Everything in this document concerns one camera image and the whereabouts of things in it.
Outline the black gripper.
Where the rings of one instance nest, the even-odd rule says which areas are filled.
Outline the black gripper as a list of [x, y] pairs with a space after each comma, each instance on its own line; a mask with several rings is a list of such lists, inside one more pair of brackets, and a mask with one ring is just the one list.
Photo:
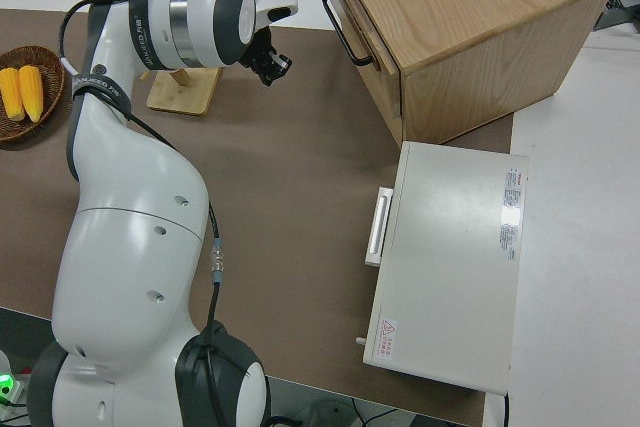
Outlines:
[[279, 72], [286, 72], [292, 65], [289, 57], [272, 52], [271, 31], [269, 28], [259, 29], [238, 62], [245, 68], [259, 75], [261, 82], [271, 86], [276, 80], [276, 71], [272, 70], [272, 60]]

